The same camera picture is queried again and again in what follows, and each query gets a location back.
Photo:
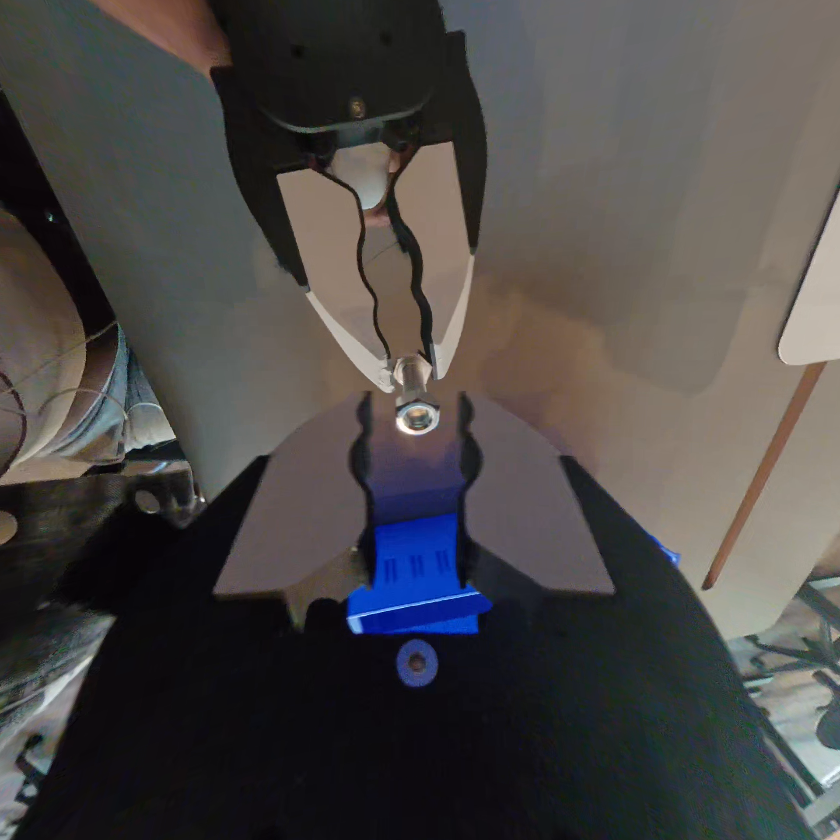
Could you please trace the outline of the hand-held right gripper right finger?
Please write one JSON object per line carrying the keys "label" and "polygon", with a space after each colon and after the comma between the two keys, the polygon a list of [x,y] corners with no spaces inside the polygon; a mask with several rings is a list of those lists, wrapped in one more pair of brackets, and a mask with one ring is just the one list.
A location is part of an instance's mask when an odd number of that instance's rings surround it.
{"label": "hand-held right gripper right finger", "polygon": [[465,537],[543,590],[611,597],[615,584],[562,452],[491,400],[458,397]]}

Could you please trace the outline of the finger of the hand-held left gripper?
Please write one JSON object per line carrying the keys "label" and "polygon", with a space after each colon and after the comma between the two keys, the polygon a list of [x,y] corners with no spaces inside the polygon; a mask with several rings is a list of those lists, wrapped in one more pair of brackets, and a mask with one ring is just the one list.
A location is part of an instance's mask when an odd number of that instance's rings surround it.
{"label": "finger of the hand-held left gripper", "polygon": [[306,297],[341,350],[375,387],[394,391],[391,354],[362,265],[365,225],[356,192],[311,168],[276,177],[301,258]]}
{"label": "finger of the hand-held left gripper", "polygon": [[459,346],[475,265],[455,143],[421,145],[395,175],[387,206],[412,264],[423,353],[440,381]]}

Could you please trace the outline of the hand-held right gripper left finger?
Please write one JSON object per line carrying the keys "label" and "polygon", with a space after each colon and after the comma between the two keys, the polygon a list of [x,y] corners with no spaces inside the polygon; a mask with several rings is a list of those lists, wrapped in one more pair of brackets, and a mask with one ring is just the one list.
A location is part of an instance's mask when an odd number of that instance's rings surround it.
{"label": "hand-held right gripper left finger", "polygon": [[281,602],[294,627],[310,605],[368,589],[371,392],[307,421],[268,456],[213,593]]}

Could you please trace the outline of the silver hex nut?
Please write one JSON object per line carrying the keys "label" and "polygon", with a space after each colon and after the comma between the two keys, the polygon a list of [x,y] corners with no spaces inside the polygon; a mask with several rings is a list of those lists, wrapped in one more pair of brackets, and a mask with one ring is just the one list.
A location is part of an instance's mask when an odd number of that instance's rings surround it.
{"label": "silver hex nut", "polygon": [[419,353],[403,356],[388,364],[392,392],[421,393],[427,390],[434,367]]}
{"label": "silver hex nut", "polygon": [[395,425],[408,436],[433,432],[440,422],[440,404],[429,392],[405,388],[395,402]]}

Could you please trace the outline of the blue plastic bin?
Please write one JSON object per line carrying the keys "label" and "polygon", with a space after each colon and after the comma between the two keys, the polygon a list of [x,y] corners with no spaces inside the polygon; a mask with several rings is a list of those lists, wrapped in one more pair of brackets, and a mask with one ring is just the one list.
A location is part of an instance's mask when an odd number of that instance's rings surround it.
{"label": "blue plastic bin", "polygon": [[475,637],[506,607],[534,613],[554,600],[623,600],[633,581],[626,572],[641,570],[646,582],[648,571],[662,571],[677,559],[645,532],[627,542],[624,530],[604,553],[588,524],[615,584],[614,596],[543,590],[471,544],[454,513],[377,526],[372,584],[349,596],[346,623],[355,636]]}

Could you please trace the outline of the person's left forearm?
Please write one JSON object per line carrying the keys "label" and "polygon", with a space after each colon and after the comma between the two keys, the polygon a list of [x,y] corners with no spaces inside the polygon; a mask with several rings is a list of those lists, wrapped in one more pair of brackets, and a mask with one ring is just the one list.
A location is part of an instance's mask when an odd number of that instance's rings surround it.
{"label": "person's left forearm", "polygon": [[134,30],[170,55],[209,76],[233,60],[227,37],[205,1],[132,2]]}

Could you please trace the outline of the light jeans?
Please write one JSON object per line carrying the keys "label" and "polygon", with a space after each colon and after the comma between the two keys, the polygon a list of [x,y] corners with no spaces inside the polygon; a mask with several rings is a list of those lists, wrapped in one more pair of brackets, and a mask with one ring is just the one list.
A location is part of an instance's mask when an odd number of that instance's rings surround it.
{"label": "light jeans", "polygon": [[175,432],[135,353],[118,328],[118,352],[108,387],[77,452],[93,465],[118,463],[134,450],[167,445]]}

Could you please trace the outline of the white printed shirt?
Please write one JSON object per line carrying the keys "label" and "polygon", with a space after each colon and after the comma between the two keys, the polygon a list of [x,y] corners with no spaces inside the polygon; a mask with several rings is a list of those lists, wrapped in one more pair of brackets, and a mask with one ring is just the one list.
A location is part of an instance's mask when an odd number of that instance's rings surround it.
{"label": "white printed shirt", "polygon": [[1,214],[1,473],[46,452],[67,420],[87,352],[77,307],[13,215]]}

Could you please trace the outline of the white rounded base plate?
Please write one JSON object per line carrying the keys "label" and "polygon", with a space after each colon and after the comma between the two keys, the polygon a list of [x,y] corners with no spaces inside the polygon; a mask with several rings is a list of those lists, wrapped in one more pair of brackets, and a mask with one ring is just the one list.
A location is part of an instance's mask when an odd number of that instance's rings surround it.
{"label": "white rounded base plate", "polygon": [[777,353],[789,366],[839,359],[839,191],[806,261]]}

